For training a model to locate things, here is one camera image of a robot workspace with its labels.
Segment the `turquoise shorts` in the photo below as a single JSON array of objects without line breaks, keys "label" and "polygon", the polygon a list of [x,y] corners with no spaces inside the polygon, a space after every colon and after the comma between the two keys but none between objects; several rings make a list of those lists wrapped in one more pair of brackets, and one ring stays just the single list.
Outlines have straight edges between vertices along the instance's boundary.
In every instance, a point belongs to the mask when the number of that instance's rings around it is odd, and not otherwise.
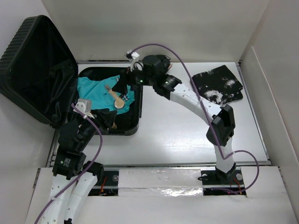
[{"label": "turquoise shorts", "polygon": [[114,106],[115,99],[108,93],[105,85],[109,87],[114,87],[119,81],[120,76],[109,77],[101,81],[90,80],[87,77],[79,77],[77,90],[79,98],[84,98],[92,101],[92,110],[109,109],[110,111],[117,111],[117,114],[127,113],[129,111],[130,105],[135,101],[135,92],[127,86],[127,94],[121,95],[116,93],[121,97],[125,105],[121,109],[117,109]]}]

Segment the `black hard-shell suitcase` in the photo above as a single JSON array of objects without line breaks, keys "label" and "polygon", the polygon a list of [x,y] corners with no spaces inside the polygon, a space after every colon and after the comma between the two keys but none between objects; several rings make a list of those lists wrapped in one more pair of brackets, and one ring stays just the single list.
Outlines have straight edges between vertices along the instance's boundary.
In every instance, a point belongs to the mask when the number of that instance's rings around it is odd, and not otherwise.
[{"label": "black hard-shell suitcase", "polygon": [[30,116],[60,128],[81,120],[71,103],[78,99],[81,77],[93,81],[117,77],[122,67],[78,64],[53,22],[45,15],[24,20],[0,60],[0,91]]}]

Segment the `black white tie-dye shirt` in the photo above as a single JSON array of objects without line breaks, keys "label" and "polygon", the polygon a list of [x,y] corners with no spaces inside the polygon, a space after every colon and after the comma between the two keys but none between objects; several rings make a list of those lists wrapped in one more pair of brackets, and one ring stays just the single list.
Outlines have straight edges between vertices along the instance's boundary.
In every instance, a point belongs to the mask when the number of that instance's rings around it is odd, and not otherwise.
[{"label": "black white tie-dye shirt", "polygon": [[243,99],[243,85],[225,65],[198,73],[192,80],[200,96],[215,104],[225,105]]}]

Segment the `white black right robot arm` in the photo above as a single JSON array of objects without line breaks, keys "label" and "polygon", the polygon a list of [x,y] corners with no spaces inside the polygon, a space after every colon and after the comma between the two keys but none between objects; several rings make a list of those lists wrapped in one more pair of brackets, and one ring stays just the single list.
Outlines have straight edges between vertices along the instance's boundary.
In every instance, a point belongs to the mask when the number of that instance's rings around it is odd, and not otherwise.
[{"label": "white black right robot arm", "polygon": [[220,106],[196,95],[180,79],[167,72],[170,58],[165,55],[149,55],[139,61],[139,56],[127,56],[130,66],[123,69],[113,91],[126,95],[128,87],[151,86],[154,91],[178,103],[203,119],[209,126],[207,139],[213,144],[216,155],[215,175],[220,183],[233,178],[236,163],[233,159],[232,137],[235,129],[233,108]]}]

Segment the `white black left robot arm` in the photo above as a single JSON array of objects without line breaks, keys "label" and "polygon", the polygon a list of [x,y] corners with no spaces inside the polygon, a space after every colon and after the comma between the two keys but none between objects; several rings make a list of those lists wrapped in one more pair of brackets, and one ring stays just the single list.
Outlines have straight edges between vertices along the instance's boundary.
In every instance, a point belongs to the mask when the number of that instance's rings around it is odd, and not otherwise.
[{"label": "white black left robot arm", "polygon": [[85,161],[84,149],[92,137],[113,127],[116,111],[78,113],[59,129],[49,201],[36,224],[72,224],[94,185],[104,181],[104,168],[95,160]]}]

